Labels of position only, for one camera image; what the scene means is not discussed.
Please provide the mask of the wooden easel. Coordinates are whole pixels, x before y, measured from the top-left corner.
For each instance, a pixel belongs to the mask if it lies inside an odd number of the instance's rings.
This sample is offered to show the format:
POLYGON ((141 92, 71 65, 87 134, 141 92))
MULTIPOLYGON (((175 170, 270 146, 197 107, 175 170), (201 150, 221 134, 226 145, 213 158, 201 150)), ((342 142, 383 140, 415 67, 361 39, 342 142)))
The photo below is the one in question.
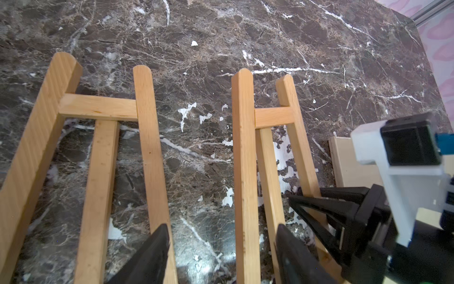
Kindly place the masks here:
POLYGON ((320 188, 291 75, 276 81, 280 106, 255 108, 252 72, 232 77, 236 281, 261 282, 258 189, 262 189, 275 279, 283 282, 276 251, 277 232, 285 224, 272 127, 285 125, 303 193, 319 198, 320 188))
POLYGON ((10 283, 41 188, 66 118, 95 121, 74 281, 104 281, 108 231, 122 121, 136 121, 151 234, 165 223, 170 249, 164 284, 177 283, 169 205, 151 70, 133 69, 135 98, 76 93, 82 67, 65 52, 56 53, 22 134, 1 189, 1 282, 10 283))

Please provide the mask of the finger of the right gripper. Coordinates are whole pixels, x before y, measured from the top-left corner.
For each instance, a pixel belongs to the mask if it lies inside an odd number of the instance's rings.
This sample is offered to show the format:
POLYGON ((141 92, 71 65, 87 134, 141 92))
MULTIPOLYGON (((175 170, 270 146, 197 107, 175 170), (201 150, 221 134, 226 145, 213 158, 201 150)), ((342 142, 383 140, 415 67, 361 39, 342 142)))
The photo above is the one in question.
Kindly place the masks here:
POLYGON ((331 198, 361 204, 369 192, 369 188, 345 187, 345 188, 320 188, 320 194, 323 198, 331 198))
POLYGON ((314 235, 338 263, 350 263, 354 241, 335 237, 328 230, 328 220, 341 226, 345 237, 354 228, 353 222, 359 205, 351 201, 332 198, 312 198, 300 195, 288 197, 290 207, 312 229, 314 235))

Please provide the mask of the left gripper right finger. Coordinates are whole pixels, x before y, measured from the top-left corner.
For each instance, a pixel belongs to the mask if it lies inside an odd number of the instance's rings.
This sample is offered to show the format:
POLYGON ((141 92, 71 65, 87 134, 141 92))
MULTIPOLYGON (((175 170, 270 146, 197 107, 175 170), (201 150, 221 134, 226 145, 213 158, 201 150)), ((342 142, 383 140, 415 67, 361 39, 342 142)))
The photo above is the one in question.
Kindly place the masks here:
POLYGON ((279 224, 275 249, 283 284, 334 284, 306 245, 284 225, 279 224))

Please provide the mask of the plywood board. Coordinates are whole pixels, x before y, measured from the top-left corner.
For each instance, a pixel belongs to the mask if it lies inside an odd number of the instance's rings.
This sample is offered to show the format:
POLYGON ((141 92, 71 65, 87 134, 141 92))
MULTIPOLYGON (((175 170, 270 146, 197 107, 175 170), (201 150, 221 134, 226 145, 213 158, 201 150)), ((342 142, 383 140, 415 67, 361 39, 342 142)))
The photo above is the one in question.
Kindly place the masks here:
MULTIPOLYGON (((357 162, 352 140, 347 137, 331 137, 329 148, 335 183, 338 188, 383 186, 378 167, 357 162)), ((454 155, 443 156, 445 172, 454 175, 454 155)), ((416 220, 441 229, 441 213, 430 209, 418 209, 416 220)))

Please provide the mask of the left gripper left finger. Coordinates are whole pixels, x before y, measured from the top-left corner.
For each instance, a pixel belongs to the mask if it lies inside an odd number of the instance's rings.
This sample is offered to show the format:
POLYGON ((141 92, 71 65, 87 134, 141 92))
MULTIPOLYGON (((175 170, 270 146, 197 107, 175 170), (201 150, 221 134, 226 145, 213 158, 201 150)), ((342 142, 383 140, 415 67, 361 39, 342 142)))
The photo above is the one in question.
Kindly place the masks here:
POLYGON ((163 284, 169 249, 169 230, 163 223, 108 283, 163 284))

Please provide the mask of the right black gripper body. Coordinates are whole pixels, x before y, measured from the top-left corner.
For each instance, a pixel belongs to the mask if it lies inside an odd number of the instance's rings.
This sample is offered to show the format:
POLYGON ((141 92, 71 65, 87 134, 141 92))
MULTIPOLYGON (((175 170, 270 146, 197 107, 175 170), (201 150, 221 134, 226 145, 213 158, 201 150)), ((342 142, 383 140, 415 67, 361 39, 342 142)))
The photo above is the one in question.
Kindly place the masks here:
POLYGON ((373 185, 343 239, 354 241, 350 263, 340 263, 342 277, 352 284, 451 284, 454 281, 454 235, 416 221, 408 246, 396 242, 397 228, 384 188, 373 185))

